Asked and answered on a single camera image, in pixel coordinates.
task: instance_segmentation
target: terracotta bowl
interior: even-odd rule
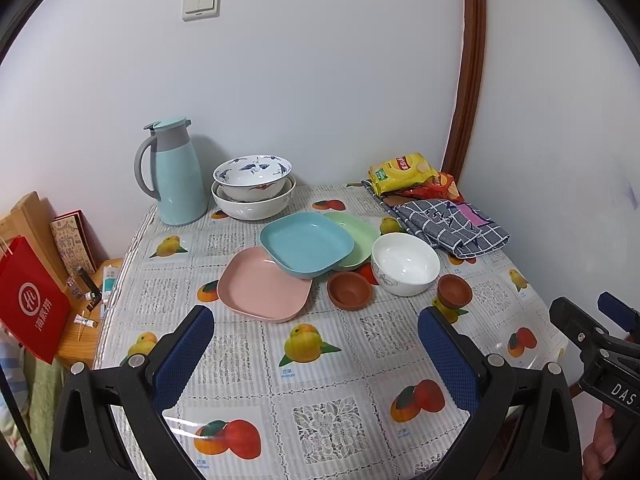
[[[373,297],[371,284],[357,272],[336,272],[326,283],[329,299],[342,310],[358,310]]]
[[[443,306],[462,308],[471,303],[474,294],[469,284],[455,274],[445,274],[438,280],[438,299]]]

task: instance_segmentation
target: thermos handle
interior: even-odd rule
[[[154,136],[151,136],[147,140],[145,140],[145,142],[140,144],[140,147],[136,152],[136,158],[133,161],[133,173],[136,175],[136,181],[140,186],[140,189],[148,194],[151,198],[160,200],[160,194],[158,193],[158,191],[155,189],[149,189],[146,186],[145,179],[142,178],[142,154],[149,146],[151,146],[151,143],[155,140],[156,138]]]

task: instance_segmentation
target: green plate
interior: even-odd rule
[[[371,256],[371,247],[373,242],[380,236],[380,231],[359,218],[340,211],[331,211],[330,213],[325,213],[324,216],[345,229],[353,238],[353,251],[341,259],[334,266],[334,269],[357,269],[364,260]]]

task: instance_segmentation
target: finger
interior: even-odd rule
[[[609,462],[616,453],[613,423],[610,418],[604,417],[604,413],[601,413],[596,420],[596,429],[593,431],[593,450],[603,464]]]
[[[604,472],[604,467],[593,449],[593,444],[589,444],[584,449],[582,456],[582,474],[587,480],[600,480]]]
[[[616,410],[608,404],[602,404],[602,413],[604,414],[604,418],[611,418],[615,412]]]

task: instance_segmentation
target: pink plate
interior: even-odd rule
[[[311,281],[289,276],[262,247],[250,247],[226,266],[218,282],[218,297],[245,316],[283,322],[305,306]]]

